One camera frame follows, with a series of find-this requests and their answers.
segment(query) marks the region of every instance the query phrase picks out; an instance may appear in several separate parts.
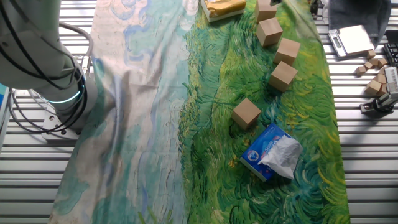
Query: metal table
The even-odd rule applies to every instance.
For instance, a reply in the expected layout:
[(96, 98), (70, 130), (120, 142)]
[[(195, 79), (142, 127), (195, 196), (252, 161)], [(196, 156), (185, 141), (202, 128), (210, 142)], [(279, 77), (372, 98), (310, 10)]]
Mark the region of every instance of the metal table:
[[(64, 0), (60, 20), (90, 32), (95, 4)], [(321, 17), (315, 23), (330, 65), (351, 222), (398, 223), (398, 112), (382, 119), (360, 113), (359, 104), (370, 100), (364, 87), (376, 71), (355, 77), (366, 59), (337, 61), (327, 25)], [(398, 29), (398, 8), (392, 10), (388, 29)], [(60, 39), (73, 55), (82, 56), (88, 48), (84, 37), (69, 30), (60, 29)], [(376, 53), (376, 58), (384, 57), (382, 45)], [(43, 122), (44, 111), (26, 92), (19, 92), (17, 100), (30, 119)], [(48, 144), (10, 120), (0, 153), (0, 223), (47, 223), (72, 150), (73, 144)]]

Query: gray cloth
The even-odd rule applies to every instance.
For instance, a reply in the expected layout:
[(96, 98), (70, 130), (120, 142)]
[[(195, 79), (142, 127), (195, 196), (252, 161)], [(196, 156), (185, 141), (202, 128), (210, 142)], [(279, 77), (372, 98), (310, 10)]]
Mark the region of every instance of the gray cloth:
[(330, 0), (329, 29), (363, 25), (372, 43), (380, 43), (391, 14), (390, 0)]

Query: blue tissue box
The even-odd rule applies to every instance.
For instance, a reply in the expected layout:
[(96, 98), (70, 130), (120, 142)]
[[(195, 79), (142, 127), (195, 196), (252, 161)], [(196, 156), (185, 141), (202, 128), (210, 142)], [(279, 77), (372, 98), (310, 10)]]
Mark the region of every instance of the blue tissue box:
[(241, 162), (262, 181), (270, 179), (275, 174), (275, 171), (273, 171), (267, 165), (257, 165), (257, 163), (260, 162), (260, 160), (270, 151), (275, 143), (284, 135), (291, 138), (278, 126), (275, 124), (270, 124), (268, 128), (263, 131), (261, 135), (254, 141), (254, 143), (249, 146), (240, 159)]

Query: wooden cube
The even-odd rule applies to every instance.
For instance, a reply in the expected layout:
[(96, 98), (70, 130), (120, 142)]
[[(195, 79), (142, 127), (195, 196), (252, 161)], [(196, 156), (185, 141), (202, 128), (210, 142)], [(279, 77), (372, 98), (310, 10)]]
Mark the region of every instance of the wooden cube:
[(377, 74), (377, 75), (373, 78), (373, 80), (374, 80), (374, 81), (377, 81), (377, 82), (379, 82), (379, 83), (382, 83), (382, 84), (386, 84), (386, 83), (387, 83), (386, 75), (384, 75), (384, 74)]
[(387, 60), (385, 58), (382, 58), (382, 59), (379, 60), (379, 68), (381, 68), (381, 67), (383, 67), (383, 66), (385, 66), (387, 64), (388, 64), (388, 62), (387, 62)]
[(386, 69), (386, 67), (382, 67), (382, 68), (379, 70), (379, 74), (385, 75), (385, 74), (386, 74), (385, 69)]
[(257, 0), (256, 7), (254, 8), (254, 15), (256, 22), (264, 21), (274, 18), (276, 15), (277, 7), (271, 6), (271, 0)]
[(378, 66), (379, 65), (379, 59), (376, 59), (376, 58), (369, 59), (369, 63), (371, 63), (374, 66)]
[(257, 26), (257, 37), (261, 46), (269, 46), (279, 42), (283, 30), (276, 18), (259, 22)]
[(287, 90), (296, 74), (296, 69), (286, 64), (285, 62), (280, 62), (278, 66), (276, 66), (275, 70), (272, 72), (271, 77), (268, 81), (268, 85), (273, 86), (283, 93)]
[(374, 65), (372, 65), (370, 62), (366, 62), (363, 66), (365, 66), (366, 71), (368, 71), (369, 69), (374, 68)]
[(356, 73), (357, 75), (363, 75), (363, 74), (365, 74), (365, 72), (366, 72), (365, 66), (359, 66), (359, 67), (355, 70), (355, 73)]
[(382, 96), (387, 93), (387, 84), (381, 84), (380, 90), (377, 93), (378, 96)]
[(275, 55), (274, 63), (279, 64), (279, 62), (285, 62), (286, 64), (292, 66), (294, 60), (296, 60), (299, 50), (300, 43), (286, 38), (282, 38)]
[(368, 85), (366, 85), (365, 93), (369, 95), (376, 95), (381, 88), (381, 83), (371, 80)]
[(256, 122), (261, 110), (245, 98), (232, 112), (232, 119), (244, 130)]
[(376, 56), (376, 53), (375, 53), (374, 50), (368, 51), (368, 56), (367, 56), (368, 59), (372, 59), (372, 58), (374, 58), (375, 56)]

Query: white tissue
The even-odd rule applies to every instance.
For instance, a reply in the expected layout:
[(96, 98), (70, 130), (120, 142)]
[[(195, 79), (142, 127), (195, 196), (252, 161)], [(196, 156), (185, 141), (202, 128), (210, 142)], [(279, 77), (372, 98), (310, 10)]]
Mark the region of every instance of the white tissue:
[(269, 166), (282, 177), (294, 179), (293, 172), (303, 147), (295, 139), (282, 136), (269, 150), (259, 164)]

